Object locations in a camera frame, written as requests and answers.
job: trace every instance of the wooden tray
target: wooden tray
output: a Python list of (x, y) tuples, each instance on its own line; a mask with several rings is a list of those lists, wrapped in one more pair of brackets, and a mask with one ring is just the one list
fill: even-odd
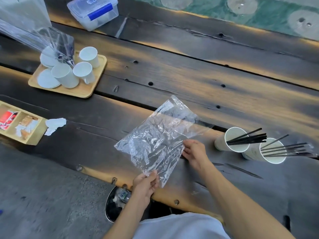
[[(79, 51), (75, 52), (75, 64), (77, 64), (78, 62), (81, 62), (79, 56)], [(106, 66), (107, 63), (107, 59), (105, 56), (98, 54), (99, 57), (99, 62), (100, 62), (100, 66), (98, 68), (94, 68), (93, 69), (93, 73), (95, 76), (95, 81), (93, 83), (90, 84), (85, 84), (84, 81), (82, 79), (80, 79), (80, 83), (78, 84), (77, 87), (74, 88), (65, 88), (62, 85), (53, 88), (53, 89), (46, 89), (46, 88), (42, 88), (41, 86), (38, 85), (38, 75), (44, 71), (45, 69), (47, 69), (45, 66), (43, 66), (42, 64), (39, 65), (39, 67), (37, 68), (37, 70), (34, 72), (34, 74), (31, 76), (31, 78), (28, 81), (29, 86), (35, 87), (35, 88), (39, 88), (39, 89), (43, 89), (43, 90), (49, 90), (49, 91), (53, 91), (53, 92), (58, 92), (58, 93), (62, 93), (62, 94), (66, 94), (69, 96), (77, 96), (80, 98), (88, 98), (93, 94), (93, 91), (96, 87), (96, 85), (98, 84), (99, 79), (101, 78), (104, 68)]]
[[(7, 130), (0, 129), (0, 134), (24, 144), (37, 145), (48, 128), (45, 124), (46, 119), (38, 115), (35, 115), (31, 112), (27, 112), (23, 109), (10, 105), (8, 103), (5, 103), (3, 101), (0, 101), (0, 116), (2, 116), (6, 111), (18, 112), (18, 114), (12, 121), (10, 126), (7, 128)], [(24, 117), (28, 115), (38, 119), (38, 124), (31, 131), (30, 135), (26, 139), (23, 139), (22, 137), (16, 135), (16, 126), (19, 124), (19, 122), (22, 121)]]

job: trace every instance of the gray ground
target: gray ground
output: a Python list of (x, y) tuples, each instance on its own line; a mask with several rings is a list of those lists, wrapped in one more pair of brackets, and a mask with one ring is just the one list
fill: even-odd
[(112, 188), (0, 144), (0, 239), (101, 238)]

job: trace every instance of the plastic food container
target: plastic food container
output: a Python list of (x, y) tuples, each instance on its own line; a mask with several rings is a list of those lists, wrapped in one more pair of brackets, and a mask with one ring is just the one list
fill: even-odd
[(92, 31), (119, 15), (117, 0), (73, 0), (68, 9), (82, 26)]

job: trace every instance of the person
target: person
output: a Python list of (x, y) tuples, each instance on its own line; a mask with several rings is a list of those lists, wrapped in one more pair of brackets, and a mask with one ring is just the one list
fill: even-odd
[[(290, 239), (293, 235), (250, 197), (230, 183), (209, 161), (205, 146), (197, 140), (185, 140), (182, 155), (200, 174), (220, 209), (226, 227), (234, 238)], [(132, 196), (104, 239), (229, 239), (222, 224), (208, 215), (184, 213), (140, 222), (151, 195), (159, 184), (153, 171), (133, 180)]]

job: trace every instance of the clear plastic sheet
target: clear plastic sheet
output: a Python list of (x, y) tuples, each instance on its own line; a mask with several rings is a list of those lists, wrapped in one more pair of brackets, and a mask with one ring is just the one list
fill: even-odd
[(114, 147), (130, 154), (133, 164), (144, 174), (156, 169), (163, 187), (184, 150), (183, 140), (212, 127), (203, 124), (176, 96), (171, 96)]
[(74, 65), (74, 38), (52, 27), (44, 0), (0, 0), (0, 32)]

